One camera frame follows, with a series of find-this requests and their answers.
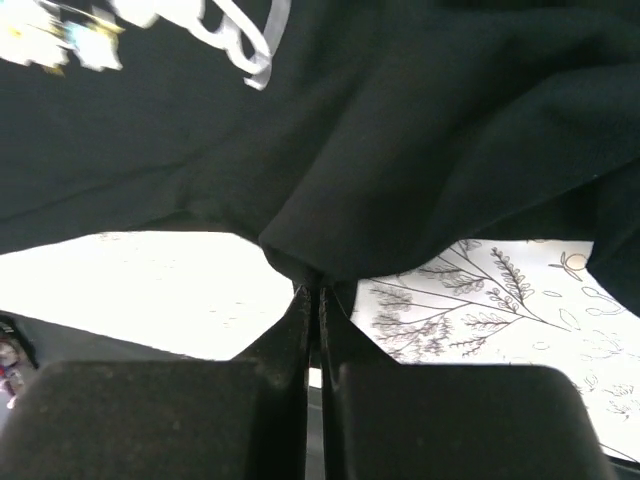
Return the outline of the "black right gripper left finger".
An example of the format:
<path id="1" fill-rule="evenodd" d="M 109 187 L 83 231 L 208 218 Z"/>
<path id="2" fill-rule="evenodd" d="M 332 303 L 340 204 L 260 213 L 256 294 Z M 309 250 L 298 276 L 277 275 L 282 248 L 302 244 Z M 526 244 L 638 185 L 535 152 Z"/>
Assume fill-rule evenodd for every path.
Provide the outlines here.
<path id="1" fill-rule="evenodd" d="M 301 479 L 310 292 L 227 361 L 45 367 L 1 433 L 5 479 Z"/>

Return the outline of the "black floral print t-shirt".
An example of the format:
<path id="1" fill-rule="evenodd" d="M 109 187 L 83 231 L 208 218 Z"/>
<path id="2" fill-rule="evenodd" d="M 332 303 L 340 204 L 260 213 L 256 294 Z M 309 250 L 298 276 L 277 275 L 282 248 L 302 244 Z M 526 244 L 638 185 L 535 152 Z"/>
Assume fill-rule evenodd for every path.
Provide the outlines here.
<path id="1" fill-rule="evenodd" d="M 5 1 L 1 250 L 226 231 L 306 285 L 583 240 L 639 308 L 635 1 Z"/>

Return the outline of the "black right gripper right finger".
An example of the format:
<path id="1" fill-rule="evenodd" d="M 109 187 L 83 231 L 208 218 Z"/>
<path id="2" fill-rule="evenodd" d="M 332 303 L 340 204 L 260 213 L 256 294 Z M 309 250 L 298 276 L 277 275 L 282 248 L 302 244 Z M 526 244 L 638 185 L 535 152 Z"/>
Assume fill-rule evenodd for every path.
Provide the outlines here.
<path id="1" fill-rule="evenodd" d="M 532 365 L 403 365 L 350 319 L 353 286 L 319 300 L 330 479 L 611 479 L 577 390 Z"/>

